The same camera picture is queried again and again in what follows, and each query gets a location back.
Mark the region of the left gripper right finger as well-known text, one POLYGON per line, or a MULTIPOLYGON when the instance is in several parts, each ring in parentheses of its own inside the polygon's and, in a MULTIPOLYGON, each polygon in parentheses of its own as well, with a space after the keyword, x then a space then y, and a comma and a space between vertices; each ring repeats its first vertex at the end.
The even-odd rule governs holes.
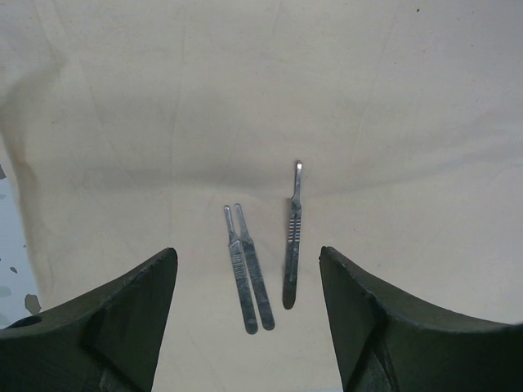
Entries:
POLYGON ((324 300, 345 391, 520 391, 522 326, 421 300, 332 247, 324 300))

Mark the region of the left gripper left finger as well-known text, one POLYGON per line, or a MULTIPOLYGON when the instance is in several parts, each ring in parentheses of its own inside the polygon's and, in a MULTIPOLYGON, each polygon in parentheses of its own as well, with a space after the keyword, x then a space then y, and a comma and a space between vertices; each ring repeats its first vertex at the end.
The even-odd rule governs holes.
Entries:
POLYGON ((150 391, 177 278, 163 249, 117 279, 1 330, 3 391, 150 391))

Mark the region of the steel scalpel handle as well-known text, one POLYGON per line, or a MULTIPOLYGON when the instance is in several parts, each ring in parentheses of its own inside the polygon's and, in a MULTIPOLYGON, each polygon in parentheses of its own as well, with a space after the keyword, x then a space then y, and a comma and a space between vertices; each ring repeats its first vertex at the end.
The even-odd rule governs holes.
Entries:
POLYGON ((239 296, 244 327, 248 334, 253 335, 258 331, 257 316, 250 291, 244 255, 239 236, 235 232, 232 212, 228 205, 224 206, 224 214, 229 238, 228 249, 239 296))
POLYGON ((270 307, 270 301, 262 276, 256 248, 254 246, 253 239, 248 232, 243 209, 239 203, 235 204, 235 211, 240 226, 240 242, 243 248, 249 278, 253 286, 253 293, 256 298, 258 313, 261 317, 261 324, 267 331, 271 331, 275 328, 275 319, 270 307))
POLYGON ((286 310, 293 308, 297 295, 297 270, 302 229, 302 162, 296 161, 293 196, 290 198, 287 245, 284 260, 282 301, 286 310))

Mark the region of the beige surgical drape cloth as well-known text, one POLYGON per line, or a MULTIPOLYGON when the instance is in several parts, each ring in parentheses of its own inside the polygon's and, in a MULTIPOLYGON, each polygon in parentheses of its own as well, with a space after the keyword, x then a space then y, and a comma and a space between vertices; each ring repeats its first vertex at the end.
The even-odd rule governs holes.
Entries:
POLYGON ((339 388, 324 246, 432 304, 522 320, 519 1, 4 1, 1 155, 44 308, 177 251, 157 391, 339 388), (275 319, 246 266, 253 335, 236 203, 275 319))

